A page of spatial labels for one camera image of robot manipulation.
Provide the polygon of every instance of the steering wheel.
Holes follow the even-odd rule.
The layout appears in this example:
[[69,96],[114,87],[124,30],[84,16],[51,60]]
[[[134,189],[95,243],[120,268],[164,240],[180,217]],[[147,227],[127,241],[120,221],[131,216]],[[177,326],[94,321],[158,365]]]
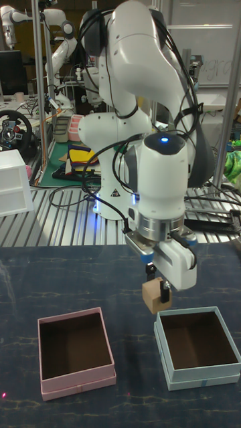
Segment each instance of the steering wheel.
[[[0,127],[0,151],[16,148],[21,154],[28,148],[31,141],[32,127],[30,121],[16,110],[2,110],[0,118],[7,116]],[[27,130],[20,129],[23,122]]]

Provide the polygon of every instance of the computer monitor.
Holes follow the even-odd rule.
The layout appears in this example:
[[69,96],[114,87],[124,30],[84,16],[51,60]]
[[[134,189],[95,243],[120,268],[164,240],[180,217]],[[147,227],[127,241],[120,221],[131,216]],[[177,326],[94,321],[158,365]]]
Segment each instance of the computer monitor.
[[0,51],[0,82],[3,95],[27,91],[27,74],[20,51]]

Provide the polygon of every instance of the dark blue table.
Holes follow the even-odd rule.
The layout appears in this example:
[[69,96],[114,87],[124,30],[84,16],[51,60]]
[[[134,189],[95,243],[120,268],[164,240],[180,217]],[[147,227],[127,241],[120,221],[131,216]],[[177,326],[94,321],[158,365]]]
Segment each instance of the dark blue table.
[[[241,244],[198,245],[198,281],[174,308],[218,306],[241,351]],[[240,428],[241,381],[169,392],[126,246],[0,249],[0,428]],[[101,306],[117,384],[44,403],[37,319]]]

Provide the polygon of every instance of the warning label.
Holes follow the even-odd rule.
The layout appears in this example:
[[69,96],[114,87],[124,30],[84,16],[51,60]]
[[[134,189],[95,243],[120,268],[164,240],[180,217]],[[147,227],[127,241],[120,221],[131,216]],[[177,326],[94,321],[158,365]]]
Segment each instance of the warning label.
[[111,193],[111,195],[110,195],[110,196],[117,197],[117,196],[120,196],[120,193],[117,191],[117,189],[115,189],[115,190]]

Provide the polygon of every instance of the pink box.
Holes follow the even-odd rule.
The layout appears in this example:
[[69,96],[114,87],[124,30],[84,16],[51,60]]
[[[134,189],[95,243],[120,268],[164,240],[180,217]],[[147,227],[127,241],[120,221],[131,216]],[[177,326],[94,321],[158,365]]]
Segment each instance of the pink box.
[[44,401],[116,383],[101,308],[37,320]]
[[70,125],[68,128],[68,139],[70,141],[80,141],[80,137],[78,136],[78,124],[80,119],[84,116],[81,114],[73,114],[71,117]]

